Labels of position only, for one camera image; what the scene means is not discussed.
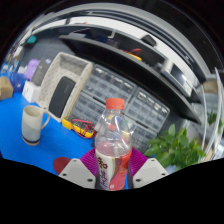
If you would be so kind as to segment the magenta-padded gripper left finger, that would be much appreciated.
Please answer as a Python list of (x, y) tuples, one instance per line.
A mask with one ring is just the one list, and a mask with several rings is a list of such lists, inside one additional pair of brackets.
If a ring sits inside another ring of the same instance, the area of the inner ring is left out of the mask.
[(95, 150), (91, 149), (80, 159), (58, 158), (58, 175), (76, 185), (94, 189), (98, 174)]

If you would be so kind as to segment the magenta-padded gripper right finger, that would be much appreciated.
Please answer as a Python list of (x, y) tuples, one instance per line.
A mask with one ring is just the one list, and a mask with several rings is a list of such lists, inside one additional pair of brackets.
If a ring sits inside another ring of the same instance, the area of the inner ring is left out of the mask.
[(132, 149), (127, 177), (130, 189), (143, 187), (167, 175), (168, 172), (156, 158), (147, 158), (138, 150)]

